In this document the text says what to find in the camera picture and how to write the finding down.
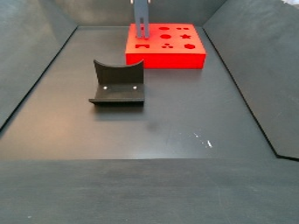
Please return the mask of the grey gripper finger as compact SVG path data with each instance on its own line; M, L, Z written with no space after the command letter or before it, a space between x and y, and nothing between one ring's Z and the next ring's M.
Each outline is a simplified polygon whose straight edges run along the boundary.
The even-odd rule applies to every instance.
M142 8L143 8L143 22L144 22L144 38L150 38L150 28L148 28L148 4L151 0L142 0Z
M134 0L134 6L135 6L135 26L136 26L136 36L140 39L142 38L142 2L140 0Z

